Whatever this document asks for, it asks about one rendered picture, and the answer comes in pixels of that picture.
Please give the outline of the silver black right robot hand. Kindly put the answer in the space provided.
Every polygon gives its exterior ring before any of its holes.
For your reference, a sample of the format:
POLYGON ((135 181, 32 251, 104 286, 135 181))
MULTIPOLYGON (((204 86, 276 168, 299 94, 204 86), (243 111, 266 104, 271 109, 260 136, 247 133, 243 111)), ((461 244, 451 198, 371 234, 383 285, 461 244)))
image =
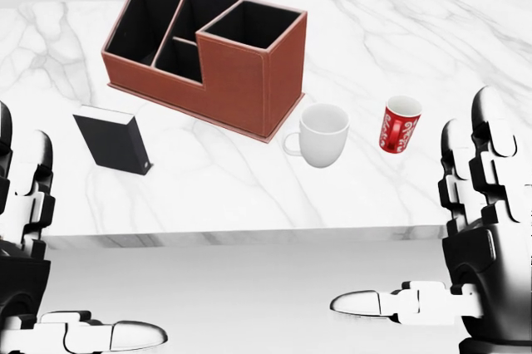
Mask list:
POLYGON ((463 321, 460 354, 532 354, 532 160, 505 117, 495 88, 471 106, 472 133, 456 120, 441 132, 441 205, 451 212, 442 241, 451 285, 407 281, 391 293, 344 293, 334 312, 403 325, 463 321))

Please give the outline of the red mug with white print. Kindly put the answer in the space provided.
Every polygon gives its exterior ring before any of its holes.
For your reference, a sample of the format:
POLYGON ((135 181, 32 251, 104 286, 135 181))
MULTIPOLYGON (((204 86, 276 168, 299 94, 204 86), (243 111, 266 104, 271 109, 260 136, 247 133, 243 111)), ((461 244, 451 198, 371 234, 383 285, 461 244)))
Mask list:
POLYGON ((391 154, 400 154, 408 146, 421 117, 422 105, 410 96, 392 96, 387 100, 379 146, 391 154))

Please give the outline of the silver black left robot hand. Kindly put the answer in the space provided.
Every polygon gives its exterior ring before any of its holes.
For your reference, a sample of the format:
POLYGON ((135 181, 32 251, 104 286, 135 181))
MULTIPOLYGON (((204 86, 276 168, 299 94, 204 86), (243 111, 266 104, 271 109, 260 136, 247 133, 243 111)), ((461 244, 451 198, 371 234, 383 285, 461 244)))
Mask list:
POLYGON ((40 314, 50 261, 42 231, 52 223, 53 147, 36 130, 14 182, 12 116, 0 101, 0 354, 126 354, 165 344, 167 333, 146 322, 105 324, 87 310, 40 314))

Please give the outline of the red-brown desk caddy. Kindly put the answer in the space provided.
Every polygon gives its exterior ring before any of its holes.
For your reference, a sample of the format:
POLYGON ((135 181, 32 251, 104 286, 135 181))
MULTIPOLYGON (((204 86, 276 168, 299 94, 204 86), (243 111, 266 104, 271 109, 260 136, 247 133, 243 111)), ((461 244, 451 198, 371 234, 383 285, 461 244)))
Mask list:
POLYGON ((126 0, 111 87, 268 142, 303 98, 308 15, 259 0, 126 0))

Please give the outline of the black box with white top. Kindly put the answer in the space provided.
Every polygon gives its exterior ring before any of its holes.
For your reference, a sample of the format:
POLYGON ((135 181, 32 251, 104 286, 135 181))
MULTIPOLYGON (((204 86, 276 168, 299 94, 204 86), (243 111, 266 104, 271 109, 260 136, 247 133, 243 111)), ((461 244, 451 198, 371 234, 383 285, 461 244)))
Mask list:
POLYGON ((147 174, 151 163, 134 115, 81 106, 73 117, 97 165, 147 174))

